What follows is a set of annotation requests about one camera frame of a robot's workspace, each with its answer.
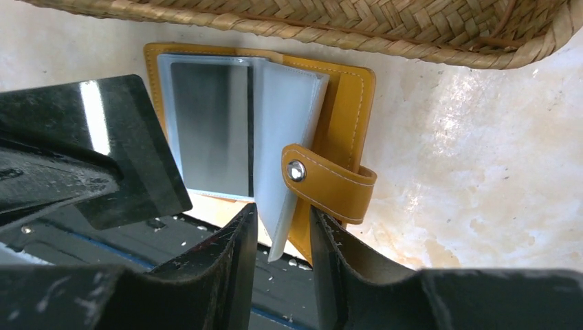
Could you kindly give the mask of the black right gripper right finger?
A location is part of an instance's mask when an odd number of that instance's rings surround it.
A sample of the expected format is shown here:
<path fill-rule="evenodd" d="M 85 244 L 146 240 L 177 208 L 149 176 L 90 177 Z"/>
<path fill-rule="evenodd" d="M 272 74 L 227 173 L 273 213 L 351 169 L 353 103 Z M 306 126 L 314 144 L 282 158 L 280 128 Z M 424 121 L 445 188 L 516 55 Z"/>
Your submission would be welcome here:
<path fill-rule="evenodd" d="M 321 329 L 581 329 L 582 274 L 566 269 L 410 269 L 312 208 Z"/>

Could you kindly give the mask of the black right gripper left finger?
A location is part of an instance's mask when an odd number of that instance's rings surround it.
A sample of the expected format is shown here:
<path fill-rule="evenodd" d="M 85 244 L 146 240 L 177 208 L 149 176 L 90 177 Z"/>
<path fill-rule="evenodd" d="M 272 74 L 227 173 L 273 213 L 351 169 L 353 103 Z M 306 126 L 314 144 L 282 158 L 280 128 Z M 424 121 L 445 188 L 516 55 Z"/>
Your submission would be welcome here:
<path fill-rule="evenodd" d="M 4 265 L 2 329 L 246 329 L 258 215 L 245 205 L 222 229 L 149 272 L 121 265 Z"/>

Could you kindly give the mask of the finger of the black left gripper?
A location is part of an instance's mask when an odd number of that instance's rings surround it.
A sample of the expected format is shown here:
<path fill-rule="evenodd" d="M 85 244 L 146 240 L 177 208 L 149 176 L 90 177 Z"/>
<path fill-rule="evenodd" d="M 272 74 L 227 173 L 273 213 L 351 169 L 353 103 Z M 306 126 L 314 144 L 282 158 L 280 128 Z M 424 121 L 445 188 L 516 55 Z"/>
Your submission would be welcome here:
<path fill-rule="evenodd" d="M 123 179 L 106 155 L 39 137 L 1 133 L 1 227 L 115 193 Z"/>

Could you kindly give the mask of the yellow leather card holder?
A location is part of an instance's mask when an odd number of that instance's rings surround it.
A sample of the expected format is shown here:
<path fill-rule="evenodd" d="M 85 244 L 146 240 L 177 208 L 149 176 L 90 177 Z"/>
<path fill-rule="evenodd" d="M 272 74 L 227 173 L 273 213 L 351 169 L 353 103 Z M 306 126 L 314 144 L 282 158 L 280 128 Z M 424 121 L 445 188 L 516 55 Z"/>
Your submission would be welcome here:
<path fill-rule="evenodd" d="M 144 59 L 153 104 L 184 184 L 171 65 L 250 68 L 250 197 L 186 188 L 255 203 L 272 243 L 270 261 L 278 260 L 287 244 L 312 260 L 310 207 L 343 225 L 363 221 L 377 179 L 361 164 L 376 83 L 371 69 L 261 49 L 185 43 L 149 43 Z"/>

